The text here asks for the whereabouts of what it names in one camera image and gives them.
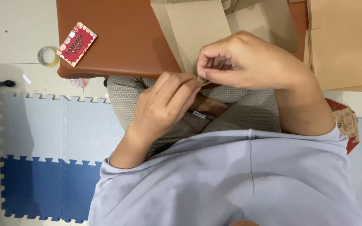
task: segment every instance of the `leg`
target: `leg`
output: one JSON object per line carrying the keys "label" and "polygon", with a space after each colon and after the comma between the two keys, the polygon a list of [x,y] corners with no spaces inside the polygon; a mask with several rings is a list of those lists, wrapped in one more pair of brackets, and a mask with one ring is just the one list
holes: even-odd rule
{"label": "leg", "polygon": [[[238,89],[234,97],[239,97],[242,92]],[[280,132],[279,112],[274,91],[245,90],[245,92],[242,98],[209,123],[203,132],[246,129]],[[220,90],[212,92],[211,95],[219,93],[221,93]],[[232,100],[233,92],[228,92],[222,98]]]}
{"label": "leg", "polygon": [[[110,76],[108,78],[107,90],[111,105],[124,130],[128,129],[133,119],[139,94],[152,87],[155,82],[156,79],[128,76]],[[181,119],[169,132],[153,143],[151,151],[194,135],[196,133],[192,127],[184,119]]]}

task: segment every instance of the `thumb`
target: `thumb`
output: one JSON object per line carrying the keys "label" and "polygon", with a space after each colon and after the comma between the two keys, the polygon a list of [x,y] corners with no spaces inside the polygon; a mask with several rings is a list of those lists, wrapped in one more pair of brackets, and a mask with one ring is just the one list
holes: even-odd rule
{"label": "thumb", "polygon": [[212,83],[236,86],[240,83],[242,72],[240,70],[217,70],[213,68],[202,69],[199,77],[209,80]]}

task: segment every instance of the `person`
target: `person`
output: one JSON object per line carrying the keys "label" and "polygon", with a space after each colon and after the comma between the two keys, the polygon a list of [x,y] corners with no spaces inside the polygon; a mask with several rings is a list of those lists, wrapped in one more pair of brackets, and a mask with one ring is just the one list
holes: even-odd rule
{"label": "person", "polygon": [[274,90],[283,133],[205,132],[148,158],[200,90],[194,75],[165,72],[140,94],[125,135],[103,161],[88,225],[362,225],[348,139],[303,63],[240,31],[203,47],[197,72],[216,84]]}

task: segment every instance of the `hand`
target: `hand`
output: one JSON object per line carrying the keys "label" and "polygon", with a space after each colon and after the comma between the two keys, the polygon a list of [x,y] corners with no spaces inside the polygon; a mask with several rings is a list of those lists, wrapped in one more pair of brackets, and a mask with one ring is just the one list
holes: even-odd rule
{"label": "hand", "polygon": [[308,81],[316,83],[301,61],[247,31],[204,46],[197,71],[203,79],[237,88],[289,89]]}
{"label": "hand", "polygon": [[164,72],[154,86],[139,95],[127,133],[135,141],[153,143],[184,116],[200,88],[192,74]]}

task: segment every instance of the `tile floor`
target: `tile floor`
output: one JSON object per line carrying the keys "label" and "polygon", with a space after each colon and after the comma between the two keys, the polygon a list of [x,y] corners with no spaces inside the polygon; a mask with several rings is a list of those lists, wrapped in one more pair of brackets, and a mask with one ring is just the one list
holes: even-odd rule
{"label": "tile floor", "polygon": [[[68,80],[57,75],[59,65],[47,68],[38,64],[37,51],[50,45],[59,46],[55,0],[0,1],[0,80],[11,79],[17,83],[14,88],[1,87],[0,94],[28,92],[30,95],[53,94],[56,98],[59,95],[67,98],[79,96],[80,100],[93,97],[94,101],[96,98],[106,98],[107,89],[103,86],[102,78],[90,79],[85,88],[75,88],[70,86]],[[31,84],[25,82],[23,74],[31,80]],[[326,91],[324,95],[350,106],[358,117],[362,117],[362,93]],[[65,223],[62,220],[52,222],[18,219],[13,216],[5,218],[1,202],[0,198],[0,226],[75,225],[73,222]]]}

